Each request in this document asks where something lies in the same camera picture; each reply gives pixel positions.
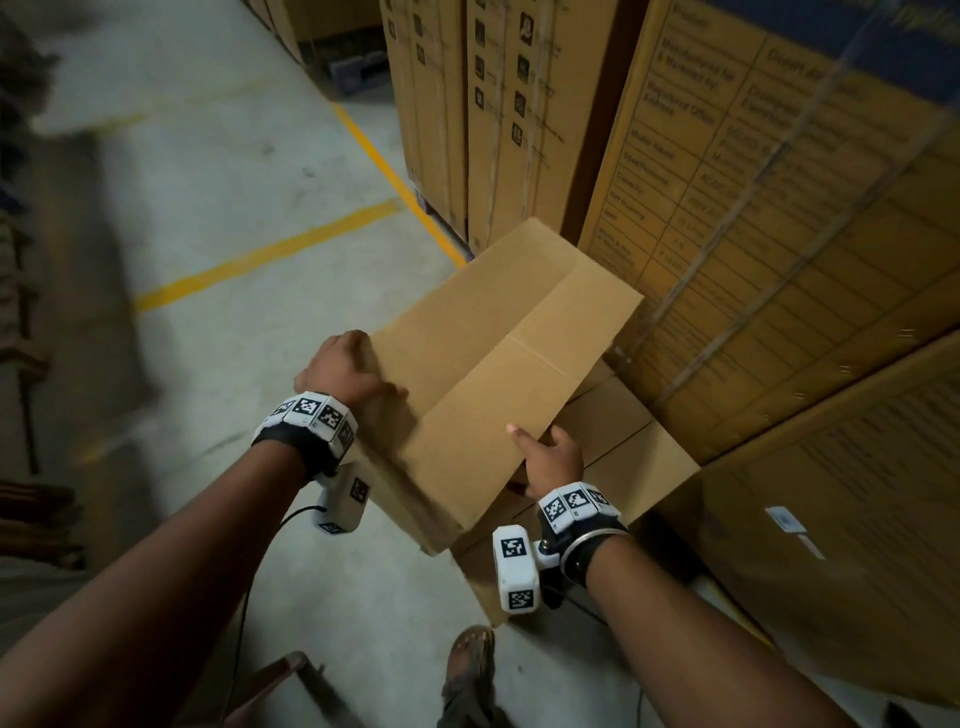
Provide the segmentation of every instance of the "forearm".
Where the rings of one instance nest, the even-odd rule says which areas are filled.
[[[684,589],[632,540],[617,536],[600,545],[587,585],[671,728],[852,726],[799,672]]]
[[[169,722],[304,482],[295,450],[249,450],[7,654],[0,723]]]

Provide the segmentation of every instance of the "hand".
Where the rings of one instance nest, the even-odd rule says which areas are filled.
[[[527,496],[540,500],[550,491],[584,477],[584,454],[559,425],[550,427],[554,445],[544,445],[525,429],[507,425],[507,432],[527,458]]]
[[[330,336],[310,359],[306,369],[294,377],[294,391],[332,395],[350,409],[377,395],[406,397],[406,387],[383,381],[379,376],[357,369],[360,344],[367,338],[363,331],[348,331]]]

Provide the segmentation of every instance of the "concrete floor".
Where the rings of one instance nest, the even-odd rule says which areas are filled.
[[[54,461],[67,441],[79,454],[79,465],[60,457],[61,476],[80,481],[102,563],[244,450],[327,335],[381,327],[454,265],[397,203],[322,245],[125,318],[158,288],[396,191],[239,0],[88,0],[64,4],[60,20],[32,5],[23,3],[24,24],[62,56],[35,122],[46,145],[37,164],[87,168],[96,184],[63,175],[54,197],[89,198],[73,212],[86,219],[96,206],[99,231],[36,222],[57,290],[47,304],[57,309],[47,313],[55,370],[86,372],[60,384],[66,375],[54,372],[38,393],[66,397],[72,411],[71,431],[57,425],[60,439],[39,446]],[[403,176],[389,87],[344,106]],[[294,507],[315,497],[307,487]],[[479,621],[448,555],[420,554],[375,506],[343,539],[302,518],[278,534],[256,577],[244,670],[301,649],[364,724],[432,725],[450,643]],[[497,637],[499,699],[517,726],[635,724],[637,687],[609,635],[569,606]],[[234,639],[226,635],[198,704],[223,698]],[[325,724],[296,681],[264,721]]]

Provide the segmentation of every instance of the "black wrist strap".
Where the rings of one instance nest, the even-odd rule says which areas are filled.
[[[321,473],[330,477],[337,473],[340,461],[333,456],[330,445],[306,427],[289,423],[264,427],[251,443],[251,447],[264,440],[277,440],[295,448],[303,460],[306,476],[311,480]]]
[[[553,532],[542,509],[538,511],[537,517],[540,519],[543,539],[550,551],[561,554],[561,572],[567,579],[582,587],[587,585],[587,571],[597,548],[610,536],[630,533],[614,516],[597,515],[576,521],[560,534]]]

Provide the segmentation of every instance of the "brown sandal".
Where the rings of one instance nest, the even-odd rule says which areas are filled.
[[[446,659],[446,682],[441,692],[444,705],[473,686],[484,711],[493,710],[494,644],[493,630],[487,626],[476,624],[460,633]]]

